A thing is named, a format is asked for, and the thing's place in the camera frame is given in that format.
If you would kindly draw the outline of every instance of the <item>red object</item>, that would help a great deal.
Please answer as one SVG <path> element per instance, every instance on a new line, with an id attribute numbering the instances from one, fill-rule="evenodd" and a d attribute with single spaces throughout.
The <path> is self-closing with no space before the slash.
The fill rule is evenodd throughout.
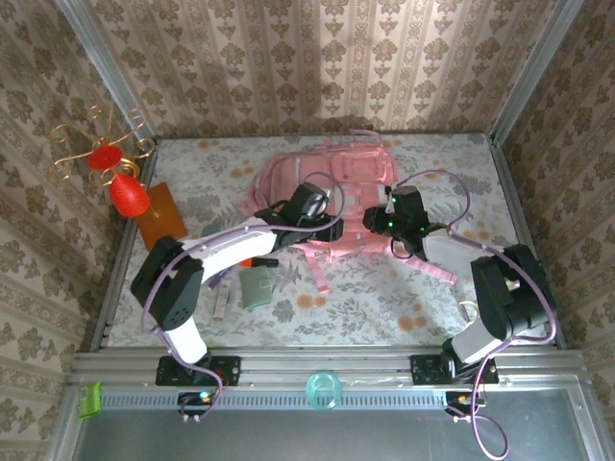
<path id="1" fill-rule="evenodd" d="M 109 186 L 109 194 L 119 214 L 126 218 L 135 218 L 150 207 L 150 197 L 132 176 L 115 176 Z"/>
<path id="2" fill-rule="evenodd" d="M 92 152 L 87 158 L 87 164 L 92 170 L 107 170 L 122 159 L 123 153 L 119 147 L 103 146 Z"/>
<path id="3" fill-rule="evenodd" d="M 250 259 L 241 261 L 239 265 L 243 267 L 278 267 L 280 262 L 270 257 L 251 257 Z"/>

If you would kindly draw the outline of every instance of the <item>orange object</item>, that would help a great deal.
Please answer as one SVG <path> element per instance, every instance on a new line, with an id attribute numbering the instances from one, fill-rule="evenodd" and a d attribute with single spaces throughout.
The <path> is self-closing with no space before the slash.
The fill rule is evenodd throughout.
<path id="1" fill-rule="evenodd" d="M 240 266 L 243 267 L 278 267 L 280 262 L 277 259 L 269 258 L 269 257 L 251 257 L 250 259 L 245 259 L 239 263 Z"/>
<path id="2" fill-rule="evenodd" d="M 87 159 L 87 164 L 92 170 L 108 170 L 119 163 L 123 155 L 119 147 L 103 146 L 92 152 Z"/>
<path id="3" fill-rule="evenodd" d="M 109 186 L 109 195 L 119 214 L 127 218 L 143 214 L 150 206 L 145 189 L 132 176 L 116 175 Z"/>
<path id="4" fill-rule="evenodd" d="M 150 187 L 147 194 L 152 205 L 136 218 L 145 248 L 152 250 L 165 235 L 176 239 L 186 237 L 188 232 L 166 182 Z"/>

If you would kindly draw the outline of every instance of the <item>backpack strap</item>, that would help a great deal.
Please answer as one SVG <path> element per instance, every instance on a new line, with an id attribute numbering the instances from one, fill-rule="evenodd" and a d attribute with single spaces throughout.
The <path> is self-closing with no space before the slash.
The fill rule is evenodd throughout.
<path id="1" fill-rule="evenodd" d="M 376 133 L 376 132 L 372 132 L 371 130 L 360 130 L 357 128 L 351 128 L 350 129 L 350 134 L 352 136 L 370 136 L 373 137 L 374 139 L 376 139 L 376 143 L 381 146 L 382 145 L 382 135 L 380 133 Z"/>
<path id="2" fill-rule="evenodd" d="M 385 252 L 387 255 L 393 256 L 393 252 L 391 252 L 390 247 L 387 248 Z M 457 283 L 457 276 L 455 274 L 449 271 L 445 271 L 444 269 L 441 269 L 437 266 L 434 266 L 430 262 L 426 262 L 419 257 L 412 256 L 409 259 L 400 259 L 396 257 L 395 259 L 403 262 L 404 264 L 407 264 L 410 267 L 413 267 L 414 269 L 418 269 L 425 274 L 428 274 L 432 277 L 436 277 L 437 279 L 441 279 L 442 281 L 446 281 L 451 285 L 455 285 Z"/>
<path id="3" fill-rule="evenodd" d="M 329 291 L 329 286 L 327 285 L 327 278 L 325 277 L 325 273 L 320 267 L 320 264 L 318 264 L 318 261 L 316 260 L 314 250 L 311 250 L 309 248 L 303 248 L 303 250 L 306 253 L 307 264 L 309 264 L 311 273 L 314 276 L 318 291 L 320 293 L 327 293 Z"/>

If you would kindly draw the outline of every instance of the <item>aluminum frame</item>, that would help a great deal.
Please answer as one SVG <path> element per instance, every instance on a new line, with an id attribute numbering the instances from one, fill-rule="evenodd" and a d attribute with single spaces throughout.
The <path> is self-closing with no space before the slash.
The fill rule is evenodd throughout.
<path id="1" fill-rule="evenodd" d="M 57 0 L 56 4 L 66 16 L 66 20 L 75 32 L 77 39 L 84 45 L 87 55 L 100 74 L 111 98 L 120 108 L 129 126 L 134 129 L 138 122 L 131 119 L 129 112 L 138 107 L 136 97 L 118 70 L 120 66 L 111 53 L 112 47 L 103 39 L 100 28 L 94 20 L 95 14 L 88 10 L 83 0 Z M 145 126 L 137 131 L 139 138 L 153 137 L 154 130 L 145 118 Z"/>
<path id="2" fill-rule="evenodd" d="M 519 243 L 528 245 L 534 256 L 538 258 L 536 247 L 531 239 L 528 221 L 526 220 L 526 215 L 521 207 L 519 194 L 517 194 L 517 188 L 515 187 L 514 180 L 512 179 L 510 168 L 508 168 L 508 162 L 506 161 L 502 145 L 494 141 L 490 141 L 489 150 L 491 151 L 491 157 L 493 158 L 493 163 L 496 167 L 496 171 L 498 172 L 498 178 L 500 179 L 500 185 L 502 186 L 502 191 L 504 192 L 504 199 L 508 205 L 508 212 L 510 213 L 510 219 L 512 220 L 512 227 L 515 229 L 515 233 L 517 234 L 517 240 L 519 240 Z M 555 312 L 555 318 L 558 318 L 557 311 Z M 560 349 L 566 349 L 566 340 L 564 339 L 564 333 L 561 329 L 561 324 L 559 321 L 557 321 L 555 343 Z"/>
<path id="3" fill-rule="evenodd" d="M 225 348 L 212 352 L 243 358 L 240 385 L 228 389 L 227 394 L 248 393 L 257 396 L 273 392 L 283 396 L 287 392 L 302 390 L 307 378 L 318 369 L 334 371 L 345 383 L 345 393 L 350 395 L 367 392 L 374 396 L 390 396 L 403 391 L 411 396 L 413 393 L 425 394 L 429 390 L 470 389 L 469 385 L 412 385 L 409 357 L 417 353 L 438 353 L 438 348 Z M 156 368 L 159 358 L 164 354 L 166 351 L 162 348 L 111 348 L 96 353 L 77 354 L 48 459 L 69 460 L 77 447 L 81 430 L 81 422 L 77 418 L 77 391 L 81 385 L 102 381 L 103 396 L 117 391 L 147 397 L 159 394 L 160 389 L 170 392 L 203 390 L 198 387 L 157 387 Z M 520 346 L 496 355 L 495 360 L 500 384 L 487 385 L 489 393 L 566 391 L 575 410 L 576 424 L 587 450 L 587 459 L 613 459 L 615 451 L 603 421 L 602 409 L 579 351 Z"/>
<path id="4" fill-rule="evenodd" d="M 583 0 L 559 0 L 553 8 L 491 130 L 497 144 L 504 144 L 582 4 Z"/>
<path id="5" fill-rule="evenodd" d="M 158 146 L 154 152 L 145 159 L 143 167 L 141 168 L 139 180 L 145 184 L 146 187 L 149 187 L 154 177 L 157 161 Z M 115 316 L 117 302 L 119 301 L 119 296 L 122 291 L 122 283 L 126 275 L 128 262 L 131 258 L 133 245 L 135 244 L 136 230 L 136 220 L 129 219 L 124 228 L 119 248 L 117 249 L 117 256 L 115 257 L 115 262 L 111 269 L 109 285 L 107 285 L 107 291 L 105 292 L 105 298 L 103 299 L 98 321 L 96 322 L 96 328 L 92 335 L 92 340 L 89 343 L 90 352 L 96 352 L 100 349 L 106 333 L 106 328 L 111 324 Z"/>

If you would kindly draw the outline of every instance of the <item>floral tablecloth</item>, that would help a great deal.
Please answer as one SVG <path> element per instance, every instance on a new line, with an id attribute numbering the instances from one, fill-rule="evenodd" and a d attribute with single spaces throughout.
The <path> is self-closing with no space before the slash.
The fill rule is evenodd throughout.
<path id="1" fill-rule="evenodd" d="M 279 153 L 322 145 L 325 136 L 163 140 L 152 185 L 167 182 L 190 235 L 207 224 L 224 228 L 243 220 L 236 204 L 265 162 Z M 507 245 L 516 241 L 504 193 L 483 134 L 400 134 L 384 137 L 400 178 L 444 168 L 457 173 L 472 194 L 469 218 L 458 229 L 478 241 Z M 333 142 L 349 141 L 334 138 Z M 448 223 L 465 205 L 460 187 L 439 175 L 414 182 L 430 219 Z M 141 333 L 141 306 L 130 293 L 147 251 L 137 236 L 108 347 L 156 346 Z M 458 303 L 475 301 L 473 283 L 450 285 L 386 255 L 351 255 L 322 262 L 331 292 L 321 295 L 301 251 L 275 254 L 273 302 L 248 312 L 241 305 L 239 268 L 223 321 L 213 320 L 216 291 L 201 290 L 197 326 L 209 346 L 440 345 L 463 330 Z"/>

